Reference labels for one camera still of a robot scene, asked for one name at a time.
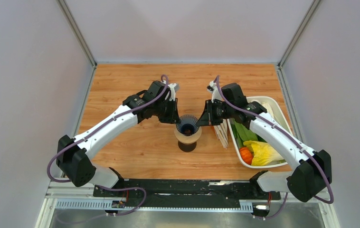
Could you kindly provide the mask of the dark blue coffee dripper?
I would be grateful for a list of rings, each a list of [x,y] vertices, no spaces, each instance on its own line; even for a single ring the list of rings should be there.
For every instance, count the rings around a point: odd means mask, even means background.
[[[180,122],[176,124],[176,129],[186,136],[194,134],[199,126],[196,125],[198,118],[193,115],[183,115],[180,117]]]

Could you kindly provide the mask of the wooden ring dripper holder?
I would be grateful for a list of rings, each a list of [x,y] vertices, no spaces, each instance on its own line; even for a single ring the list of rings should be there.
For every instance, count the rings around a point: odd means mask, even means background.
[[[177,129],[174,129],[174,135],[176,139],[182,144],[193,144],[196,143],[197,140],[201,137],[202,128],[200,127],[194,134],[190,136],[186,136],[179,132]]]

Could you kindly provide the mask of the glass carafe red lid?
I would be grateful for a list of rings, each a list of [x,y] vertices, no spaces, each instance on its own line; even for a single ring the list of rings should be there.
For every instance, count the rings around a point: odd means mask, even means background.
[[[183,152],[191,152],[196,148],[196,146],[197,146],[197,142],[186,144],[178,141],[178,147]]]

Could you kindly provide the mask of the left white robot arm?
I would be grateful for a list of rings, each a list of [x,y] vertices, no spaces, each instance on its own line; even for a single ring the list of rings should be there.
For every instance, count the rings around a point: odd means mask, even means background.
[[[156,116],[160,123],[179,123],[178,90],[177,83],[153,81],[147,90],[127,97],[111,115],[91,129],[72,138],[61,137],[53,160],[67,176],[67,182],[76,187],[88,183],[103,186],[111,196],[120,196],[124,190],[122,176],[113,168],[93,164],[92,159],[110,141],[145,119]]]

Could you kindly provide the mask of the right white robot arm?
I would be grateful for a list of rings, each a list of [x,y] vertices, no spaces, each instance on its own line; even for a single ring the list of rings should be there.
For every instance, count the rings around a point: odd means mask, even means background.
[[[220,125],[233,118],[237,123],[259,135],[278,152],[291,167],[291,172],[263,171],[253,177],[250,194],[263,198],[270,191],[291,193],[301,202],[312,198],[332,204],[332,162],[325,151],[315,151],[286,131],[259,102],[249,102],[241,87],[231,83],[220,87],[211,81],[207,89],[212,98],[205,101],[198,126]]]

